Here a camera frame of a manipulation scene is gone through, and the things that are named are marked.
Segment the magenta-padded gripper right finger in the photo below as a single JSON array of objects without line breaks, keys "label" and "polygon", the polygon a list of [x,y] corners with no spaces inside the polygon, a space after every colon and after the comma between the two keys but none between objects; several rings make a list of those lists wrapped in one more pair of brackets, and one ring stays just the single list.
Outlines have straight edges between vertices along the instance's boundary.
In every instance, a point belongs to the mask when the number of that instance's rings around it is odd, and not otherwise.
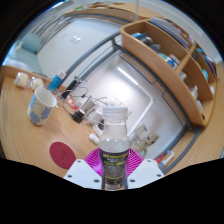
[{"label": "magenta-padded gripper right finger", "polygon": [[155,160],[144,159],[133,149],[129,150],[125,165],[125,189],[141,188],[163,177],[164,174]]}]

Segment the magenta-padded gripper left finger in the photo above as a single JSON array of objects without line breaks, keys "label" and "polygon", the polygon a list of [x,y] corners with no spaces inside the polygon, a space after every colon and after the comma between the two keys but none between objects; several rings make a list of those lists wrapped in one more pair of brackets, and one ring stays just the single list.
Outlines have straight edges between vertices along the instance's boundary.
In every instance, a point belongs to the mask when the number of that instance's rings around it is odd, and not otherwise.
[{"label": "magenta-padded gripper left finger", "polygon": [[102,189],[103,165],[99,150],[93,150],[84,160],[77,159],[64,179],[78,186],[89,189]]}]

